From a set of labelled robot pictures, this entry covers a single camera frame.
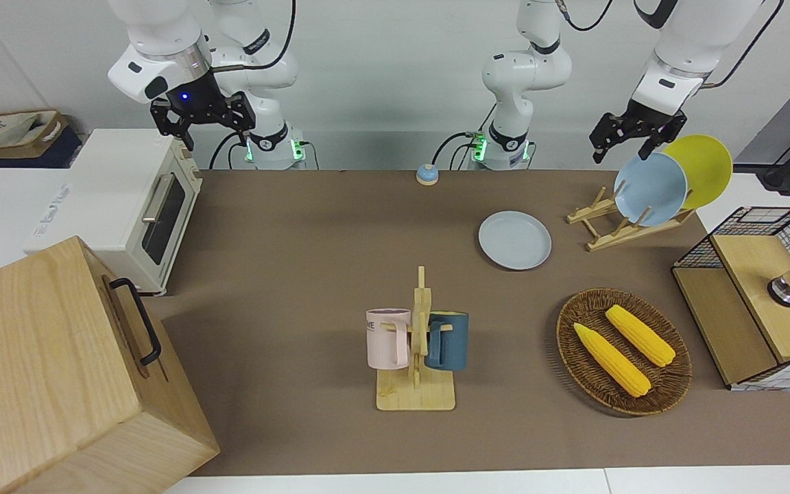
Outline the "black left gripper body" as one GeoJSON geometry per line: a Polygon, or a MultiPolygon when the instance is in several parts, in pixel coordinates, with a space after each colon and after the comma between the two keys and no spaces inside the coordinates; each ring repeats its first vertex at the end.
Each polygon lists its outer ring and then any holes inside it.
{"type": "Polygon", "coordinates": [[[682,110],[667,115],[630,98],[625,112],[619,117],[619,128],[621,135],[628,138],[674,139],[686,122],[687,116],[682,110]]]}

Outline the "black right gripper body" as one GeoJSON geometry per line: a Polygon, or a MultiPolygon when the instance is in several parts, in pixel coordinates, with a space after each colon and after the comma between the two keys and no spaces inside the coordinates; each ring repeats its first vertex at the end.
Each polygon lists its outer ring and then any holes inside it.
{"type": "Polygon", "coordinates": [[[229,121],[228,103],[211,69],[197,80],[167,91],[165,97],[169,103],[165,112],[167,130],[185,131],[190,125],[224,125],[229,121]]]}

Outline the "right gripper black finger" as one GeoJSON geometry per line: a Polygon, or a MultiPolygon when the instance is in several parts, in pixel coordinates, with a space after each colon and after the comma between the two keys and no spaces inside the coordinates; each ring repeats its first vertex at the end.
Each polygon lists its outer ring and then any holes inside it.
{"type": "Polygon", "coordinates": [[[245,134],[255,128],[256,116],[245,93],[233,93],[224,97],[226,113],[224,126],[237,134],[245,134]]]}
{"type": "Polygon", "coordinates": [[[151,116],[157,131],[163,137],[173,137],[185,144],[188,151],[194,150],[194,140],[189,134],[192,125],[188,117],[173,108],[170,102],[151,102],[151,116]]]}

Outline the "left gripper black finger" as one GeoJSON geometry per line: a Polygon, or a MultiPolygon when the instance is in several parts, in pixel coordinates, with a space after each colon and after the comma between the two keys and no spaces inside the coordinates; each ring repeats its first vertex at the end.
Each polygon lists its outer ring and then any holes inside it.
{"type": "Polygon", "coordinates": [[[614,146],[630,138],[632,119],[614,113],[604,113],[595,128],[590,131],[589,139],[595,153],[592,159],[596,165],[604,160],[606,153],[614,146]]]}
{"type": "Polygon", "coordinates": [[[647,160],[650,154],[664,143],[673,141],[671,125],[661,126],[650,131],[645,143],[638,151],[640,160],[647,160]]]}

